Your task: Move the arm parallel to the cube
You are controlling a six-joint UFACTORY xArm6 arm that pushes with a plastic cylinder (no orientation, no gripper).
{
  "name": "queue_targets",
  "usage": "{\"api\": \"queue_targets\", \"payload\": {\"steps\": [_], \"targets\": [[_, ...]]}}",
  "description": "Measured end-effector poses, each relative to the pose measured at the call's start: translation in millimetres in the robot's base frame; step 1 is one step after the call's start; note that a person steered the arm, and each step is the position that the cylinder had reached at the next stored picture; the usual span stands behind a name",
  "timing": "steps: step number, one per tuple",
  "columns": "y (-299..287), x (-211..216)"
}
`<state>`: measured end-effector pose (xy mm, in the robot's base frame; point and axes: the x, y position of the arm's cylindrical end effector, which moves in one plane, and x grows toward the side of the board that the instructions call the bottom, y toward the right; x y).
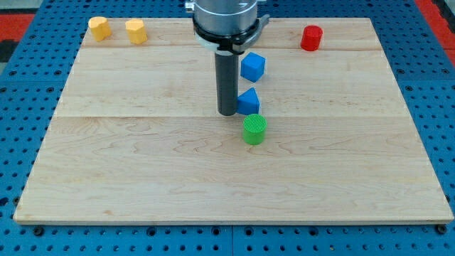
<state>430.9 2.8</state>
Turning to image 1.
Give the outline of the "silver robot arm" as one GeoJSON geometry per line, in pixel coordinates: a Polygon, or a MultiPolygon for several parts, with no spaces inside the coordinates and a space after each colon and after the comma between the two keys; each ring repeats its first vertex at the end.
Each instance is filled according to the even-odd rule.
{"type": "Polygon", "coordinates": [[[242,55],[251,48],[269,23],[258,16],[258,0],[188,0],[197,42],[218,55],[242,55]]]}

